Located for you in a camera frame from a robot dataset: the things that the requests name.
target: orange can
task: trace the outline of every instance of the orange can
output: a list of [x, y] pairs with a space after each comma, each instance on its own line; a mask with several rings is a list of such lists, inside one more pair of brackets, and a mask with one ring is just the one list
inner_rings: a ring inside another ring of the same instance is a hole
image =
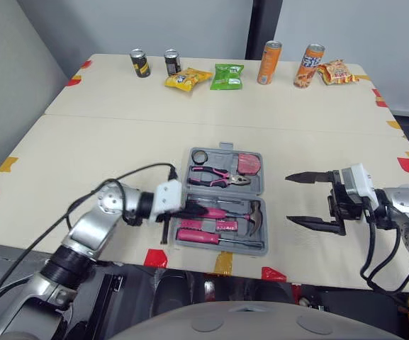
[[270, 40], [266, 42], [259, 67], [258, 83], [270, 84], [274, 77], [276, 64], [280, 59], [281, 42]]
[[324, 46], [311, 44], [306, 48], [300, 67], [298, 68], [294, 85], [304, 89], [311, 83], [321, 59], [324, 55]]

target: table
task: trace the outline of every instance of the table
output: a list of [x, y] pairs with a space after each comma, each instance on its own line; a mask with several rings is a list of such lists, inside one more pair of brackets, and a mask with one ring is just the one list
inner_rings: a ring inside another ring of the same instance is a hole
[[[326, 202], [330, 186], [283, 178], [362, 162], [378, 188], [409, 183], [409, 173], [397, 160], [409, 151], [409, 142], [401, 136], [44, 115], [12, 152], [18, 160], [11, 172], [0, 172], [0, 244], [28, 246], [72, 200], [104, 178], [160, 161], [175, 164], [183, 178], [189, 149], [218, 147], [220, 141], [233, 142], [235, 149], [260, 152], [264, 157], [262, 197], [267, 203], [269, 253], [263, 257], [233, 254], [231, 274], [261, 278], [262, 269], [269, 267], [287, 275], [292, 283], [366, 288], [358, 272], [366, 257], [368, 227], [349, 222], [347, 236], [340, 237], [291, 223], [286, 215], [330, 218]], [[166, 169], [152, 169], [125, 182], [151, 191], [166, 175]], [[89, 207], [87, 203], [80, 208], [72, 220]], [[54, 251], [66, 232], [65, 225], [58, 227], [37, 249]], [[169, 268], [214, 272], [220, 252], [182, 247], [171, 240], [161, 246], [161, 233], [162, 226], [155, 223], [142, 227], [120, 223], [102, 259], [144, 264], [148, 249], [162, 250]], [[395, 234], [377, 233], [375, 264], [390, 251]], [[409, 256], [401, 245], [377, 282], [395, 288], [408, 272]]]
[[[345, 86], [327, 86], [316, 76], [307, 89], [292, 85], [297, 62], [280, 62], [273, 82], [256, 82], [259, 61], [181, 58], [182, 67], [215, 72], [215, 63], [245, 66], [243, 89], [209, 91], [210, 81], [187, 93], [166, 88], [163, 57], [148, 57], [151, 75], [138, 78], [127, 55], [92, 55], [86, 68], [77, 72], [45, 111], [47, 115], [123, 118], [229, 125], [249, 128], [280, 128], [326, 132], [360, 132], [402, 136], [387, 122], [394, 119], [387, 108], [376, 105], [375, 86], [368, 80]], [[366, 74], [355, 64], [354, 74]]]

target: wall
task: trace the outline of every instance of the wall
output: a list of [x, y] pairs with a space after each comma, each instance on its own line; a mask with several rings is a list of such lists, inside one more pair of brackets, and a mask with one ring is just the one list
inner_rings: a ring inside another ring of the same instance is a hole
[[18, 0], [66, 75], [94, 53], [244, 59], [252, 0]]
[[275, 40], [282, 60], [300, 60], [313, 42], [325, 61], [360, 64], [392, 110], [409, 112], [409, 1], [284, 0]]
[[20, 6], [0, 0], [0, 164], [66, 81]]

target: yellow chip bag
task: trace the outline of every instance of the yellow chip bag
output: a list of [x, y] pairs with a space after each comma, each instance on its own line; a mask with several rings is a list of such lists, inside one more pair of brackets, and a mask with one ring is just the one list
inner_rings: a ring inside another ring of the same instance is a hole
[[212, 77], [211, 72], [199, 71], [198, 69], [188, 68], [179, 73], [169, 76], [165, 81], [165, 86], [177, 87], [184, 91], [190, 91], [196, 83], [205, 81]]
[[318, 72], [322, 74], [323, 81], [327, 85], [347, 84], [359, 81], [355, 75], [351, 74], [342, 59], [336, 59], [327, 64], [319, 65]]

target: hammer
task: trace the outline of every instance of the hammer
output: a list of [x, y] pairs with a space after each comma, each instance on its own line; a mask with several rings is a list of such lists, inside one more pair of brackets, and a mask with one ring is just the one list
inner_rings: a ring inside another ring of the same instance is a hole
[[217, 220], [227, 217], [243, 218], [253, 223], [253, 228], [252, 231], [250, 232], [250, 236], [252, 236], [255, 232], [259, 230], [259, 228], [262, 225], [261, 203], [258, 200], [252, 200], [250, 202], [250, 207], [252, 209], [252, 212], [250, 214], [239, 214], [236, 212], [230, 212], [223, 209], [206, 207], [207, 213], [199, 215], [199, 217], [215, 218]]

